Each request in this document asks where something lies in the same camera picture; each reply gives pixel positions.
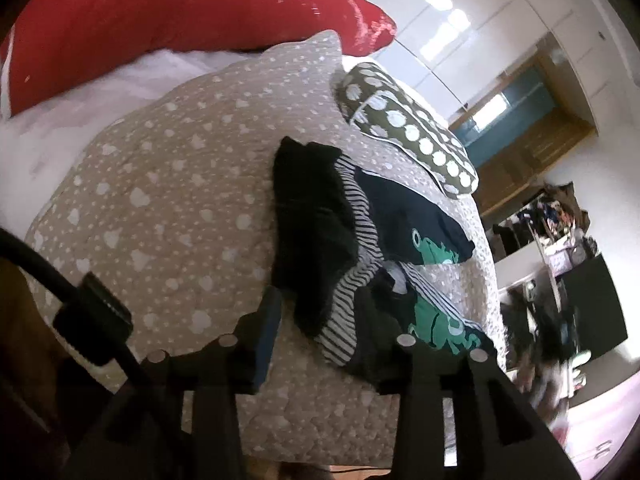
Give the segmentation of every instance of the cabinet handle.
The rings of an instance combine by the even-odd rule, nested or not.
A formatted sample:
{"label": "cabinet handle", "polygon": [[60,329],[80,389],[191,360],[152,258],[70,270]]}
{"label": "cabinet handle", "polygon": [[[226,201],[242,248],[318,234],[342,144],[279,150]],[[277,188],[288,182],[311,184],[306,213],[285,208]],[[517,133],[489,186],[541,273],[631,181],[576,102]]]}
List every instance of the cabinet handle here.
{"label": "cabinet handle", "polygon": [[610,448],[610,447],[607,447],[607,448],[603,449],[602,451],[597,452],[597,453],[593,456],[593,459],[594,459],[594,460],[597,460],[597,459],[599,459],[600,457],[607,456],[610,452],[611,452],[611,448]]}

